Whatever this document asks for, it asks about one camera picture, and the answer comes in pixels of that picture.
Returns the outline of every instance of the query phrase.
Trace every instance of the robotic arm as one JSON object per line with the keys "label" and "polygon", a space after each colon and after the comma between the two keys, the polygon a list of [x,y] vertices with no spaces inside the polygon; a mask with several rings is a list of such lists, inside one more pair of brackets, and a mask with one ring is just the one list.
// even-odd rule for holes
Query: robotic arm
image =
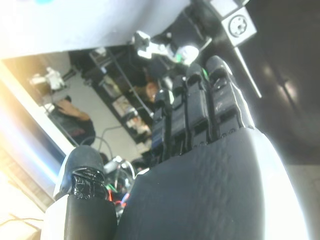
{"label": "robotic arm", "polygon": [[117,225],[99,154],[65,160],[42,240],[308,239],[286,170],[255,128],[227,64],[211,57],[155,98],[151,170],[134,183]]}

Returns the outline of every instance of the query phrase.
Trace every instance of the person's hand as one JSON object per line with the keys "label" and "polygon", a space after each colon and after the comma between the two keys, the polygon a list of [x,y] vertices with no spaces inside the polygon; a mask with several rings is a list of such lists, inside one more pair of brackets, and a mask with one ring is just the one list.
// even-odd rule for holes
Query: person's hand
{"label": "person's hand", "polygon": [[73,106],[71,104],[71,102],[67,101],[67,100],[61,100],[57,103],[58,107],[59,107],[59,112],[68,115],[68,116],[73,116],[73,117],[79,117],[80,115],[80,111],[78,108],[76,108],[75,106]]}

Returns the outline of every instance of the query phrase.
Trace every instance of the gray floor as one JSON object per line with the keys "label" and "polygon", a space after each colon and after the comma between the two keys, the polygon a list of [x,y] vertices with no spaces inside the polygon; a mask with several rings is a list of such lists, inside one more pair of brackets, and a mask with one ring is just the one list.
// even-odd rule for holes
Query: gray floor
{"label": "gray floor", "polygon": [[287,165],[287,173],[304,213],[310,240],[320,239],[320,166]]}

